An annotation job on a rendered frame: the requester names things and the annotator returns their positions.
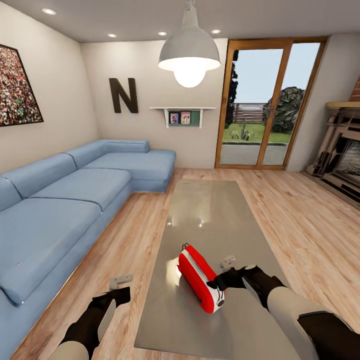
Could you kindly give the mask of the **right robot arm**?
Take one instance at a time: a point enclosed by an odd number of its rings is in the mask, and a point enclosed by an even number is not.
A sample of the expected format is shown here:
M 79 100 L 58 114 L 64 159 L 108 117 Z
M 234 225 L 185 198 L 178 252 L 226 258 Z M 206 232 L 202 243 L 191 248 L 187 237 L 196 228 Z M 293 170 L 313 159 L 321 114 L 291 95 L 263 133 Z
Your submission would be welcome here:
M 332 310 L 300 296 L 257 265 L 236 270 L 230 266 L 235 260 L 233 255 L 221 260 L 222 273 L 206 284 L 221 292 L 248 290 L 270 312 L 300 360 L 360 360 L 360 334 Z

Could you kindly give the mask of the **radio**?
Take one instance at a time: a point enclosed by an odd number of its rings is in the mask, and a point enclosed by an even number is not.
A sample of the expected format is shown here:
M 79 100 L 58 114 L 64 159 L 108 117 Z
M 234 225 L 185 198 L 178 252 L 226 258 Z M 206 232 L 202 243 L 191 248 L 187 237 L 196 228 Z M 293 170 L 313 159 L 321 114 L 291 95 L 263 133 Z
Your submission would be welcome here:
M 184 245 L 177 265 L 183 278 L 200 306 L 209 314 L 213 314 L 223 306 L 225 290 L 213 289 L 207 282 L 214 281 L 217 274 L 209 266 L 206 259 L 192 245 Z

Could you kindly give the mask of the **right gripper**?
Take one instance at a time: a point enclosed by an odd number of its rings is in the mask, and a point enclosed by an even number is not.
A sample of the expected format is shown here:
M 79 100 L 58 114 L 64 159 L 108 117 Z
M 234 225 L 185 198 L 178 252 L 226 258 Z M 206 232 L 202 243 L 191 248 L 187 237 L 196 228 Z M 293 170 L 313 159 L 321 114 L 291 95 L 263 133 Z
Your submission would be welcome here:
M 233 281 L 235 270 L 234 267 L 231 267 L 231 270 L 219 274 L 214 280 L 208 281 L 206 284 L 214 290 L 219 289 L 221 292 L 228 288 L 239 288 Z

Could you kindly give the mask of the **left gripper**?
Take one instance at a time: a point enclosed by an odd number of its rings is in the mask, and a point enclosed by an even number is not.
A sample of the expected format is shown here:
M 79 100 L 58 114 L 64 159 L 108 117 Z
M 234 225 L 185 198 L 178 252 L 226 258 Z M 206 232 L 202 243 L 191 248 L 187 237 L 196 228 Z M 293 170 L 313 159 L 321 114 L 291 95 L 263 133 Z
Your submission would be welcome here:
M 122 304 L 126 304 L 129 303 L 131 301 L 131 293 L 130 293 L 130 287 L 124 287 L 124 288 L 120 288 L 120 289 L 116 289 L 116 290 L 112 290 L 112 293 L 116 294 L 118 297 L 118 304 L 116 309 L 122 305 Z

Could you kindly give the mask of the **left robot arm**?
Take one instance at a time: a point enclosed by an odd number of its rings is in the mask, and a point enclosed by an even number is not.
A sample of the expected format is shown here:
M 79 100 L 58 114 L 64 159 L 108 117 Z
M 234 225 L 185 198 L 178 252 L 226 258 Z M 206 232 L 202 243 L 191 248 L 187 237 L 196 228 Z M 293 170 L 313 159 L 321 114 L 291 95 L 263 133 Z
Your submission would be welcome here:
M 130 287 L 118 285 L 132 282 L 132 274 L 124 274 L 110 279 L 109 292 L 92 298 L 87 310 L 77 322 L 68 328 L 63 341 L 47 360 L 91 360 L 116 309 L 131 301 Z

